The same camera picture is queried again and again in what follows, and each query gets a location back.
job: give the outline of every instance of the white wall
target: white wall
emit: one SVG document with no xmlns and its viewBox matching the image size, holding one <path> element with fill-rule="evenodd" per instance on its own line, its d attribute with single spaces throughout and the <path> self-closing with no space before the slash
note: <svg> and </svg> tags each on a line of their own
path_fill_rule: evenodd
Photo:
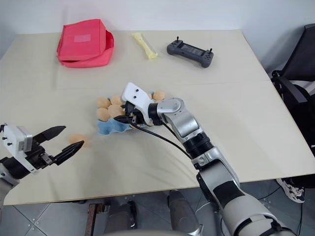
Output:
<svg viewBox="0 0 315 236">
<path fill-rule="evenodd" d="M 315 0 L 0 0 L 1 51 L 11 32 L 59 32 L 92 18 L 110 30 L 242 29 L 269 72 L 285 63 L 302 26 L 315 23 Z"/>
</svg>

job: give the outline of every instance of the brown egg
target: brown egg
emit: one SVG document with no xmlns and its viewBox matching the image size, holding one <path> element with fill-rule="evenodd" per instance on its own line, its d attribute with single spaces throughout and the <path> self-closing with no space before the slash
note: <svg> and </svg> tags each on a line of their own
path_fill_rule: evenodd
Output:
<svg viewBox="0 0 315 236">
<path fill-rule="evenodd" d="M 119 95 L 114 95 L 110 99 L 112 105 L 123 105 L 122 98 Z"/>
<path fill-rule="evenodd" d="M 97 107 L 108 108 L 110 101 L 105 97 L 99 97 L 96 101 Z"/>
<path fill-rule="evenodd" d="M 165 98 L 165 92 L 162 91 L 155 91 L 152 95 L 152 98 L 155 101 L 162 101 Z"/>
<path fill-rule="evenodd" d="M 106 108 L 102 108 L 102 107 L 98 108 L 96 115 L 99 120 L 104 121 L 104 122 L 110 119 L 109 111 Z"/>
<path fill-rule="evenodd" d="M 108 112 L 109 112 L 109 115 L 113 118 L 115 118 L 117 116 L 122 116 L 125 114 L 123 111 L 123 108 L 121 106 L 118 106 L 118 105 L 110 105 L 108 107 Z"/>
<path fill-rule="evenodd" d="M 82 135 L 82 134 L 71 134 L 69 136 L 68 142 L 70 144 L 74 144 L 77 143 L 79 141 L 84 141 L 83 147 L 86 147 L 89 144 L 89 140 L 86 136 Z"/>
</svg>

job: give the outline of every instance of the tile floor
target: tile floor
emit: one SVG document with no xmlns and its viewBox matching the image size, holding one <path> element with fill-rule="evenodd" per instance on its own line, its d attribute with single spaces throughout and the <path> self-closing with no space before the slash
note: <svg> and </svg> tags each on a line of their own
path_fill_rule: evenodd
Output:
<svg viewBox="0 0 315 236">
<path fill-rule="evenodd" d="M 273 180 L 241 184 L 242 189 L 257 198 L 266 196 L 278 185 Z M 197 211 L 207 203 L 199 188 L 182 189 L 181 192 Z M 144 193 L 116 197 L 119 203 L 134 200 L 138 209 L 138 227 L 142 229 L 171 229 L 170 215 L 166 196 L 168 192 Z M 88 200 L 85 204 L 53 203 L 5 206 L 0 225 L 0 236 L 83 236 L 87 221 L 87 209 L 91 203 L 104 203 L 107 199 Z M 282 189 L 261 202 L 274 213 L 279 220 L 296 231 L 300 220 L 300 204 L 289 200 Z M 196 213 L 199 223 L 204 225 L 204 236 L 222 236 L 221 216 L 212 204 L 208 204 Z M 102 235 L 107 214 L 98 214 L 94 236 Z M 229 233 L 223 225 L 224 236 Z M 315 189 L 306 191 L 303 204 L 303 224 L 301 236 L 315 235 Z"/>
</svg>

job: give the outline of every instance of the controller screen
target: controller screen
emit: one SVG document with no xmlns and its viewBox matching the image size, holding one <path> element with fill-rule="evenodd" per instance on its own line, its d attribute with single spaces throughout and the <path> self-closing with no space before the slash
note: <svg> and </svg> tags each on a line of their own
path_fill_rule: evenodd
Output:
<svg viewBox="0 0 315 236">
<path fill-rule="evenodd" d="M 201 50 L 199 48 L 195 48 L 195 47 L 188 45 L 188 44 L 185 44 L 185 43 L 182 45 L 181 49 L 184 51 L 190 52 L 190 53 L 197 54 L 198 56 L 201 56 L 204 53 L 204 50 Z"/>
</svg>

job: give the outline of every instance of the chair armrest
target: chair armrest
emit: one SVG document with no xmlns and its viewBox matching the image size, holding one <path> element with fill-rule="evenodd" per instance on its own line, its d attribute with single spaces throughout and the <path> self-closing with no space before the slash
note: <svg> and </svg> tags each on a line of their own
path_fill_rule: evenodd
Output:
<svg viewBox="0 0 315 236">
<path fill-rule="evenodd" d="M 291 93 L 292 96 L 294 97 L 294 99 L 298 103 L 307 102 L 306 97 L 300 92 L 300 90 L 298 90 L 298 88 L 296 86 L 294 86 L 294 84 L 291 83 L 285 77 L 274 77 L 271 79 L 271 81 L 275 84 L 280 84 L 281 90 L 285 90 L 286 92 Z"/>
</svg>

